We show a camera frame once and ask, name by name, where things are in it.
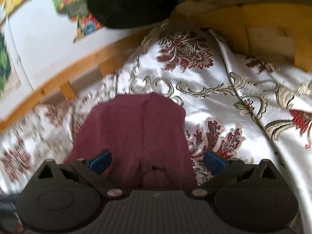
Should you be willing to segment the maroon small garment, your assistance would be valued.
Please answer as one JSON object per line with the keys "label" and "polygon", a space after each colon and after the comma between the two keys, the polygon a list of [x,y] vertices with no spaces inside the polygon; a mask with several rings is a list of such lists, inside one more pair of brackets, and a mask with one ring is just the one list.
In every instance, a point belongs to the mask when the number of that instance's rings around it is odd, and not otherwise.
{"label": "maroon small garment", "polygon": [[95,106],[66,158],[112,154],[104,176],[134,190],[191,190],[197,187],[184,134],[185,110],[159,94],[119,95]]}

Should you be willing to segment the white floral bedspread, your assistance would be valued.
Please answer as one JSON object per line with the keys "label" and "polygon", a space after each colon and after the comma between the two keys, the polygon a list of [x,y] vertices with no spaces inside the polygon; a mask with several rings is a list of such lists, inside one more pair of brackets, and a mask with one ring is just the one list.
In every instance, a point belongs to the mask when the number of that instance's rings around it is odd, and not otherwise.
{"label": "white floral bedspread", "polygon": [[20,192],[46,158],[64,160],[94,106],[121,94],[161,94],[186,111],[199,184],[212,177],[204,151],[247,164],[271,159],[288,177],[311,233],[311,74],[234,54],[209,31],[156,27],[124,63],[58,105],[41,105],[1,133],[1,193]]}

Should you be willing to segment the green yellow cartoon poster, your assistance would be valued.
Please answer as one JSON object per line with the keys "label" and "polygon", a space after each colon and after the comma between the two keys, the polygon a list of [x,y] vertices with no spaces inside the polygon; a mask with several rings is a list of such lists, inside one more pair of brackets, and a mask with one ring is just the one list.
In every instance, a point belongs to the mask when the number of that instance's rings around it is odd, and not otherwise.
{"label": "green yellow cartoon poster", "polygon": [[1,99],[7,97],[20,85],[20,79],[16,66],[17,54],[14,49],[10,34],[1,29]]}

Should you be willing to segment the orange green cartoon poster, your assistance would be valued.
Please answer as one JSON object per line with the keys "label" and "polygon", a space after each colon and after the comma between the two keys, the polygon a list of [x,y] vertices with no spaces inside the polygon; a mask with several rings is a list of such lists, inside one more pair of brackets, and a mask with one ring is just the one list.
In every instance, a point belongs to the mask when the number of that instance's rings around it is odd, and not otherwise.
{"label": "orange green cartoon poster", "polygon": [[76,23],[73,43],[103,27],[89,11],[86,0],[52,1],[59,15],[66,15],[71,22]]}

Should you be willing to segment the wooden bed frame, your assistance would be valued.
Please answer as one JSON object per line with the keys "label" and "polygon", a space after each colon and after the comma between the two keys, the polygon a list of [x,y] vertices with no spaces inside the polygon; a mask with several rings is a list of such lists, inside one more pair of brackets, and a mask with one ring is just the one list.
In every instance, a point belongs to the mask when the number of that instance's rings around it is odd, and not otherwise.
{"label": "wooden bed frame", "polygon": [[[196,27],[212,28],[238,53],[272,60],[283,56],[305,71],[311,70],[311,5],[301,3],[253,3],[252,0],[186,1],[177,6],[172,20]],[[1,121],[8,128],[45,96],[59,89],[66,99],[74,99],[70,81],[97,66],[107,75],[122,66],[131,50],[139,46],[149,30],[105,44],[87,55],[67,62],[66,68],[46,80]]]}

